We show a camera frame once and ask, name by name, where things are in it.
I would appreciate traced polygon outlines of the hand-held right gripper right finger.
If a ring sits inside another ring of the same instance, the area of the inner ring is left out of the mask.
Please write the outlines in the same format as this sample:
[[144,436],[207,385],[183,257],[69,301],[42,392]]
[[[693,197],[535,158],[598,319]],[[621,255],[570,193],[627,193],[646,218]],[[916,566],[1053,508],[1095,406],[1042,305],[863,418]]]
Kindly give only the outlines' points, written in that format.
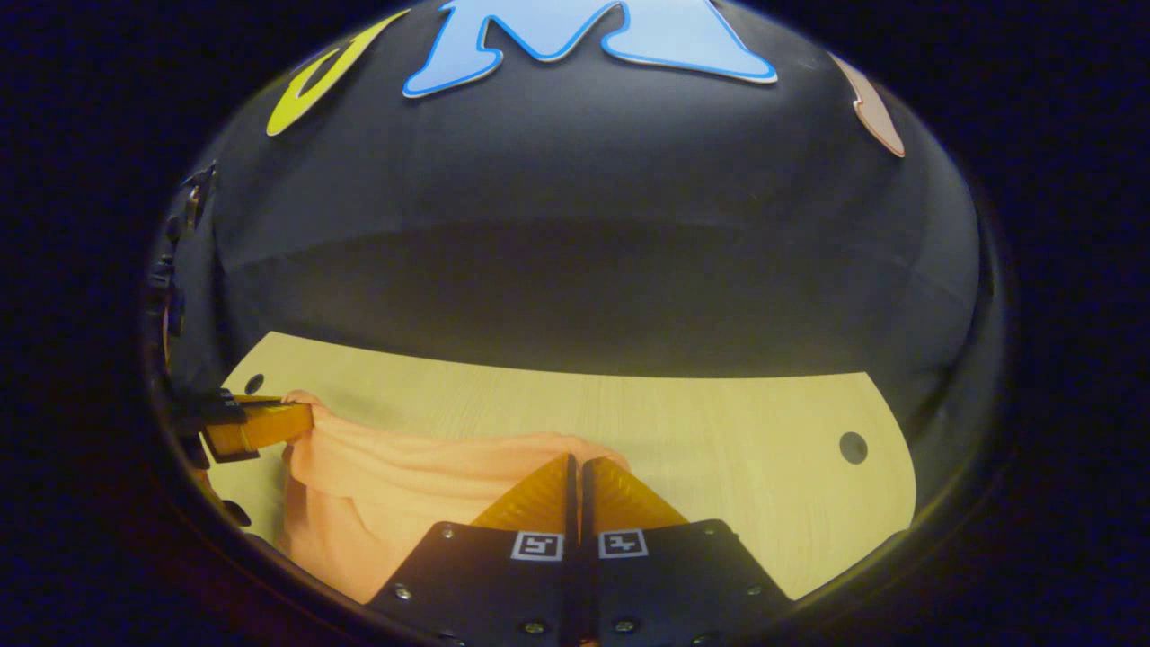
[[596,646],[745,646],[792,598],[722,519],[687,519],[627,468],[580,468],[580,611]]

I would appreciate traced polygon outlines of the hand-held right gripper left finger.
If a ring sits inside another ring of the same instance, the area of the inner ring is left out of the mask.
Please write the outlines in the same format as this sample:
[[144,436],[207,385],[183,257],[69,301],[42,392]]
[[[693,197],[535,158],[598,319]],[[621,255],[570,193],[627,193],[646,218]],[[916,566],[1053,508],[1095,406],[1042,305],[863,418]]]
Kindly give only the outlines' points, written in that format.
[[435,646],[574,646],[576,460],[564,454],[469,524],[439,521],[369,602]]

